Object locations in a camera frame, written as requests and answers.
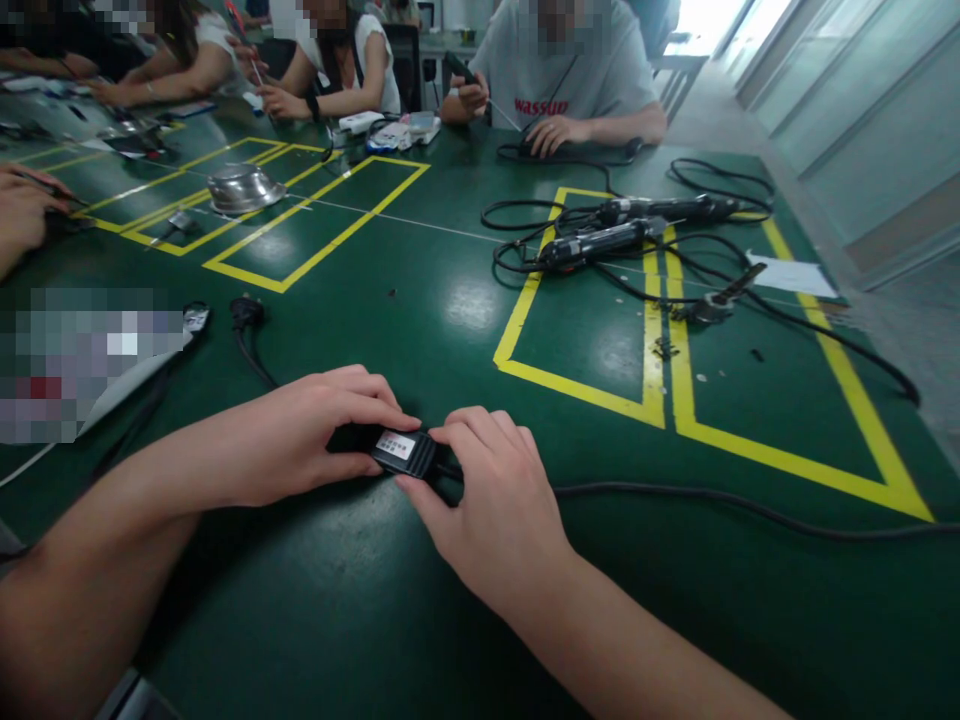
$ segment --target metal bowl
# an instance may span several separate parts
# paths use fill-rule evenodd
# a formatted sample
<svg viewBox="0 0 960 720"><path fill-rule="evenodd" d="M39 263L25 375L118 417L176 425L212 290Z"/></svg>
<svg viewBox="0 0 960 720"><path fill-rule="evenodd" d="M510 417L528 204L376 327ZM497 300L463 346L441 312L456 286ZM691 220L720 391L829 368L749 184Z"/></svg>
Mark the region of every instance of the metal bowl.
<svg viewBox="0 0 960 720"><path fill-rule="evenodd" d="M98 133L97 139L117 152L149 153L163 150L162 131L156 120L124 120Z"/></svg>
<svg viewBox="0 0 960 720"><path fill-rule="evenodd" d="M286 194L283 183L274 182L257 165L225 165L207 178L211 207L224 215L244 215L279 202Z"/></svg>

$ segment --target woman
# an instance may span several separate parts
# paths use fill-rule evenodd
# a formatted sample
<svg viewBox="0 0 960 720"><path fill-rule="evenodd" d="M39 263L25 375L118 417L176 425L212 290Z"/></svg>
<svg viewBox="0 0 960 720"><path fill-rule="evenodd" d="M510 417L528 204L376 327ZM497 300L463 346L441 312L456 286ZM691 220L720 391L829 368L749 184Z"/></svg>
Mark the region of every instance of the woman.
<svg viewBox="0 0 960 720"><path fill-rule="evenodd" d="M264 82L257 94L263 97L264 111L294 120L341 118L368 110L399 115L393 50L380 22L356 12L347 0L303 0L303 10L307 17L297 24L297 52L282 80L267 75L267 64L253 48L231 39L251 82L257 81L257 64ZM318 75L321 94L311 109L314 98L303 98L312 92Z"/></svg>
<svg viewBox="0 0 960 720"><path fill-rule="evenodd" d="M253 88L240 71L226 21L199 0L151 0L152 31L161 48L119 85L89 83L104 105L134 107L196 100L213 93L241 96Z"/></svg>

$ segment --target floor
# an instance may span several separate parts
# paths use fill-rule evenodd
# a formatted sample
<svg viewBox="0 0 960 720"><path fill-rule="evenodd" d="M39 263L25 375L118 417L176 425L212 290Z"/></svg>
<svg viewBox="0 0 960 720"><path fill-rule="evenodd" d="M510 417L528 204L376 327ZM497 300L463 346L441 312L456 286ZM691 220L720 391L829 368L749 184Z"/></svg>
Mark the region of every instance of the floor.
<svg viewBox="0 0 960 720"><path fill-rule="evenodd" d="M956 343L945 342L945 338L956 337L960 323L960 293L955 291L960 253L935 269L920 271L881 290L856 290L858 271L841 249L837 233L759 122L737 102L732 81L719 63L704 67L671 125L667 142L763 159L840 292L853 304L854 323L867 330L884 357L919 387L924 398L921 415L960 472L960 350ZM936 302L925 299L931 296L929 288L933 286L937 288ZM953 293L943 292L951 287Z"/></svg>

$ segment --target electric screwdriver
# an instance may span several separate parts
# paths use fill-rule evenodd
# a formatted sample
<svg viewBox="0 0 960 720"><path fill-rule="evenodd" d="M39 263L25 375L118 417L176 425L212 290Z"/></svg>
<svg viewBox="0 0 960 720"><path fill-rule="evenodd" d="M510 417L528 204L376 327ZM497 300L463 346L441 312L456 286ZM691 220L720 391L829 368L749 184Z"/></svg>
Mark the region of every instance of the electric screwdriver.
<svg viewBox="0 0 960 720"><path fill-rule="evenodd" d="M604 225L621 225L627 220L642 217L661 217L668 222L722 222L734 213L743 211L737 200L700 195L691 199L619 198L601 206L597 219Z"/></svg>
<svg viewBox="0 0 960 720"><path fill-rule="evenodd" d="M590 260L608 253L626 250L663 236L668 227L660 217L644 217L615 227L577 233L547 245L538 262L546 270L568 270L583 267Z"/></svg>

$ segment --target metal part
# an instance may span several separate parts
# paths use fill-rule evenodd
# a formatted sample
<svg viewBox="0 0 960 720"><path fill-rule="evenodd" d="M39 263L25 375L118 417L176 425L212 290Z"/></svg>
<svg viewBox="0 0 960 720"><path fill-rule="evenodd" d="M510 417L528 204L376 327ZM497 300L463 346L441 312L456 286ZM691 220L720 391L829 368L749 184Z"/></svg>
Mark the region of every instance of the metal part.
<svg viewBox="0 0 960 720"><path fill-rule="evenodd" d="M97 139L117 152L149 155L164 149L161 132L163 125L156 120L132 119L103 130L97 134Z"/></svg>
<svg viewBox="0 0 960 720"><path fill-rule="evenodd" d="M736 301L753 284L757 275L766 269L765 264L757 263L739 280L730 283L726 290L707 293L686 311L686 319L698 325L719 325L733 315Z"/></svg>
<svg viewBox="0 0 960 720"><path fill-rule="evenodd" d="M244 215L279 202L287 194L257 165L227 165L207 178L211 207L224 215Z"/></svg>
<svg viewBox="0 0 960 720"><path fill-rule="evenodd" d="M670 362L680 354L668 337L658 337L653 343L653 354L664 362Z"/></svg>
<svg viewBox="0 0 960 720"><path fill-rule="evenodd" d="M187 215L183 210L177 210L170 218L167 220L168 227L163 231L163 234L154 238L150 241L150 247L156 247L162 242L169 240L174 233L183 233L185 236L190 235L194 230L196 230L199 225L197 221L192 217Z"/></svg>
<svg viewBox="0 0 960 720"><path fill-rule="evenodd" d="M667 227L663 218L640 218L616 227L577 233L549 243L540 253L539 262L548 270L582 267L592 258L638 247L644 240L660 238Z"/></svg>

